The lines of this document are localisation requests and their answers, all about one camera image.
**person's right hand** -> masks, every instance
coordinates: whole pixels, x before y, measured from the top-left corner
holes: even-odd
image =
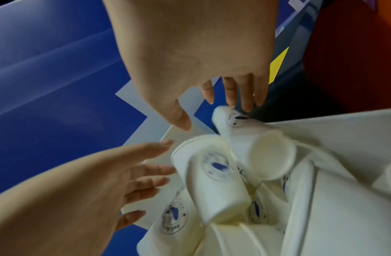
[[[121,57],[145,101],[169,123],[191,121],[178,98],[222,76],[226,101],[262,105],[267,94],[278,0],[104,0]]]

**yellow shape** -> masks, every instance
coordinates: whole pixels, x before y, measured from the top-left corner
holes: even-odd
[[[280,70],[281,64],[283,63],[283,60],[285,58],[285,55],[287,54],[288,48],[284,50],[280,55],[275,58],[272,63],[270,64],[270,79],[268,80],[268,83],[271,84],[274,81],[274,78],[276,78],[277,73]]]

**orange surface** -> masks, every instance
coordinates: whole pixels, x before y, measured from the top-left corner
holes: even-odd
[[[361,0],[324,8],[304,57],[308,77],[348,112],[391,108],[391,0],[378,2],[379,14]]]

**circular logo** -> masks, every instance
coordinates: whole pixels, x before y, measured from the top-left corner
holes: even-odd
[[[250,118],[248,116],[242,115],[241,113],[234,112],[228,115],[226,123],[230,127],[241,127],[249,123]]]
[[[203,170],[208,177],[216,181],[230,180],[235,171],[229,160],[220,153],[209,153],[203,161]]]
[[[283,176],[283,179],[281,180],[281,186],[283,187],[285,196],[288,197],[289,187],[291,186],[291,176],[289,173]]]
[[[162,215],[162,232],[174,234],[180,231],[187,221],[187,212],[184,204],[176,199],[171,202]]]
[[[250,218],[254,223],[267,224],[267,210],[257,196],[254,196],[252,206],[250,207]]]

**dark red surface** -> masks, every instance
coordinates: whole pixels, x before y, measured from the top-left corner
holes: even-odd
[[[378,0],[383,8],[377,13],[361,0],[335,0],[318,16],[304,68],[348,112],[391,108],[388,1]]]

